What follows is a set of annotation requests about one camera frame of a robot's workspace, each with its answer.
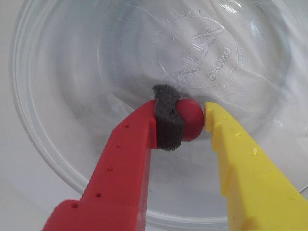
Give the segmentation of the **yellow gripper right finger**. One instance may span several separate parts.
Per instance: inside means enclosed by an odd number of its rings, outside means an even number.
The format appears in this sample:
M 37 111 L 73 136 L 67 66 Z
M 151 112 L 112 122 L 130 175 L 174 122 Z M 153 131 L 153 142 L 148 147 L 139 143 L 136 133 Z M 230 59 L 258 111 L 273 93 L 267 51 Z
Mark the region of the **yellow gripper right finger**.
M 204 105 L 230 231 L 305 231 L 308 203 L 219 104 Z

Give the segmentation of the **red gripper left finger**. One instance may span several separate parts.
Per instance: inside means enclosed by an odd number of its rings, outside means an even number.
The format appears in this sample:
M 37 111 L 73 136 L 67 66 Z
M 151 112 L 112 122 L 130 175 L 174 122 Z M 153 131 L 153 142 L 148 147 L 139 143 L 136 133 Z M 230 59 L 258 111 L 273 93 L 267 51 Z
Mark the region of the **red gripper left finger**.
M 153 91 L 112 131 L 81 199 L 60 203 L 44 230 L 145 230 L 151 151 L 177 149 L 184 127 L 179 92 L 163 84 Z

